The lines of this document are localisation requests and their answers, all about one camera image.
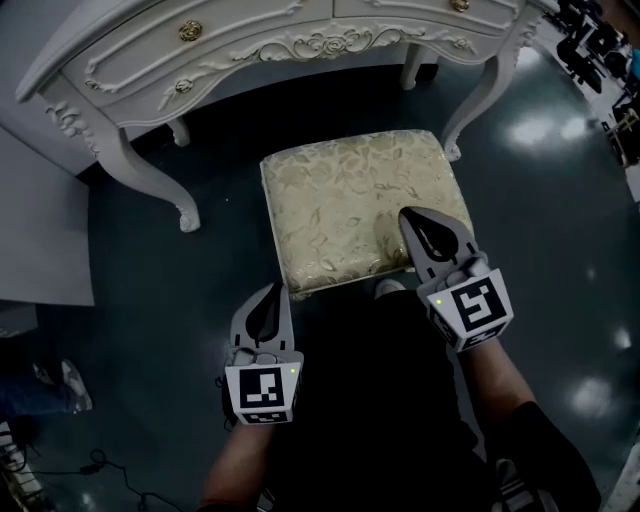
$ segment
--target forearm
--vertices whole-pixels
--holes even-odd
[[[255,503],[275,428],[236,424],[205,482],[201,506],[224,503],[244,509]]]
[[[481,428],[506,419],[526,402],[536,401],[498,338],[460,353],[459,359]]]

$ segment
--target cream damask cushion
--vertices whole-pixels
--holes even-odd
[[[294,295],[408,268],[398,226],[404,206],[440,210],[473,229],[430,132],[307,144],[260,167],[282,276]]]

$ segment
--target equipment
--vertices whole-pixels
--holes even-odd
[[[400,210],[399,220],[422,282],[418,297],[444,339],[461,352],[501,334],[513,318],[509,295],[465,225],[416,207]]]
[[[245,425],[293,420],[302,352],[296,352],[289,291],[274,283],[252,295],[231,322],[225,375],[233,412]]]

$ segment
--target blue jeans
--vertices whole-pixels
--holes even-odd
[[[0,377],[0,421],[73,412],[72,394],[68,386],[45,384],[29,372]]]

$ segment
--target white ornate furniture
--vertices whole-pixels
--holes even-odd
[[[473,232],[431,132],[395,130],[314,142],[260,164],[282,280],[292,296],[410,267],[398,212],[421,206]]]
[[[88,0],[58,29],[18,87],[38,93],[66,135],[81,135],[121,183],[200,226],[191,196],[129,145],[123,128],[168,124],[189,143],[181,115],[221,80],[255,62],[331,59],[409,43],[401,84],[410,89],[425,48],[464,64],[486,62],[442,141],[460,156],[460,131],[509,84],[519,49],[553,0]]]

